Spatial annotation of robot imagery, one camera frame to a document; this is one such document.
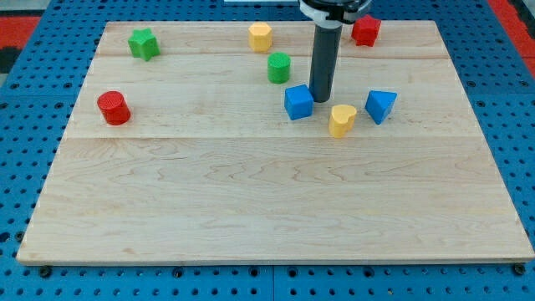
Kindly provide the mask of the black white robot arm end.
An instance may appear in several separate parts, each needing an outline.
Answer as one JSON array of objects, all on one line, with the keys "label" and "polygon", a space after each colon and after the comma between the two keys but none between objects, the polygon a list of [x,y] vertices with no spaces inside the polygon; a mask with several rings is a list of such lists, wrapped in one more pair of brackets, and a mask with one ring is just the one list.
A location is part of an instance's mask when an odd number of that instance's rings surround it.
[{"label": "black white robot arm end", "polygon": [[321,28],[334,29],[353,24],[366,15],[373,0],[299,0],[302,14]]}]

